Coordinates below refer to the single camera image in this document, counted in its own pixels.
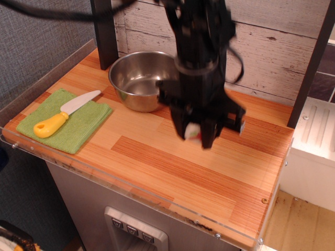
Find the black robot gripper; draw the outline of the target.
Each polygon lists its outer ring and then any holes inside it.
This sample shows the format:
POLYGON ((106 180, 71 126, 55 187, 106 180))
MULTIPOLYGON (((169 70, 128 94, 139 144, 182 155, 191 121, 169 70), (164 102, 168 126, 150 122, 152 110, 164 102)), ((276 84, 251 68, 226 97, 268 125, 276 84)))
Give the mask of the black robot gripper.
POLYGON ((170 107, 177 134, 185 140, 187 125, 200 124, 203 149, 210 149, 223 127, 244 129, 245 109, 225 92, 226 66, 180 68, 177 80, 158 81, 158 101, 170 107))

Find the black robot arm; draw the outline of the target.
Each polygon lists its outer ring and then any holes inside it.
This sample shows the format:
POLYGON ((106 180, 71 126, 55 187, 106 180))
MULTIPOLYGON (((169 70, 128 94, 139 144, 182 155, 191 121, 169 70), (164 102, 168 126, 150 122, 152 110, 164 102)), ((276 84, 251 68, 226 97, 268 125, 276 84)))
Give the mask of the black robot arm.
POLYGON ((210 149, 223 128, 241 132, 245 109, 225 92, 235 23, 224 1, 164 1, 175 34, 177 80, 157 82, 178 135, 210 149))

